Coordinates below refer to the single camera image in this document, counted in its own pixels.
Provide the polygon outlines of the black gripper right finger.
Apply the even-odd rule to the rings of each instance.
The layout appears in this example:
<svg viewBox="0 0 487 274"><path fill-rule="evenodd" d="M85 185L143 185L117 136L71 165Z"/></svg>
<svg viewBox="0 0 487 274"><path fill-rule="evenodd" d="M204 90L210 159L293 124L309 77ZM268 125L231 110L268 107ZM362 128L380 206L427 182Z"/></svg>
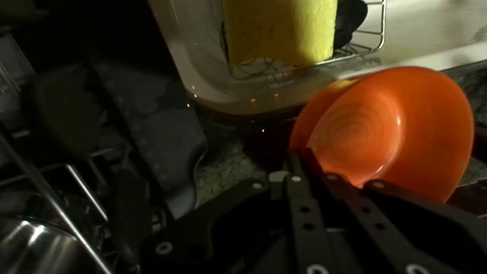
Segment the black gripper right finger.
<svg viewBox="0 0 487 274"><path fill-rule="evenodd" d="M339 273L487 274L487 221L385 182L356 191L303 153L325 258Z"/></svg>

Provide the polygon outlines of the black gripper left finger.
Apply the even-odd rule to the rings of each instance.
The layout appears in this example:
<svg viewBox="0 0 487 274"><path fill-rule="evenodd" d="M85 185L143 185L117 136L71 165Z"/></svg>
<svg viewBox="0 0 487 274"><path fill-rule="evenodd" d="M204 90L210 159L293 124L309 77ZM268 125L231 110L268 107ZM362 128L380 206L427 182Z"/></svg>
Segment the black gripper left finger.
<svg viewBox="0 0 487 274"><path fill-rule="evenodd" d="M304 163L245 180L141 244L141 274L328 274L332 261Z"/></svg>

